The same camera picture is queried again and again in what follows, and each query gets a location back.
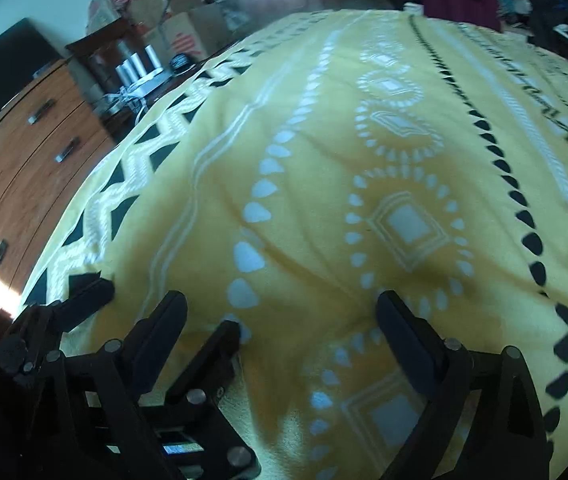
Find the brown wooden drawer dresser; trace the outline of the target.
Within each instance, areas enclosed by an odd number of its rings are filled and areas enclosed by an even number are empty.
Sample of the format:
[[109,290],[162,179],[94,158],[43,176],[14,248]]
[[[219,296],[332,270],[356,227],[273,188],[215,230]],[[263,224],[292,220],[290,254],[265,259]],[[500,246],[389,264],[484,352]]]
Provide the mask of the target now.
[[63,61],[0,111],[0,281],[22,292],[60,216],[115,143]]

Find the yellow patterned bed blanket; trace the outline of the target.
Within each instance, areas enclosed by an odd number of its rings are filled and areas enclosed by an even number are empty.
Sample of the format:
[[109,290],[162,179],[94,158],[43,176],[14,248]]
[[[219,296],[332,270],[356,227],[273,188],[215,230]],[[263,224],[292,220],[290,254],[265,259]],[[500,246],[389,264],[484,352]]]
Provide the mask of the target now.
[[375,320],[395,290],[444,337],[518,347],[549,473],[568,468],[568,61],[398,11],[295,14],[158,101],[72,197],[22,296],[115,284],[69,353],[124,336],[171,289],[160,400],[225,320],[224,400],[266,479],[376,479],[417,422]]

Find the cardboard box with red print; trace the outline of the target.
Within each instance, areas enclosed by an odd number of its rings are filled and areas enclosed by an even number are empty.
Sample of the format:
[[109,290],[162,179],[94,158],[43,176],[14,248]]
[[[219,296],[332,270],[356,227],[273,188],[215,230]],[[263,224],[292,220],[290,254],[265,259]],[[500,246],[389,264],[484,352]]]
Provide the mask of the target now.
[[174,15],[158,27],[158,32],[160,53],[165,63],[178,54],[203,61],[232,42],[232,32],[216,4],[197,6]]

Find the black flat screen television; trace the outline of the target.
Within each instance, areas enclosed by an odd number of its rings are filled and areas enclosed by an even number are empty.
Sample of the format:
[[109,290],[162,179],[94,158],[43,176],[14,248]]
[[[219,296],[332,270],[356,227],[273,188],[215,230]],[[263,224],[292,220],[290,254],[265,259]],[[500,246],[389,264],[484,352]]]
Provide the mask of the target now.
[[34,79],[42,68],[62,56],[23,18],[0,35],[0,110]]

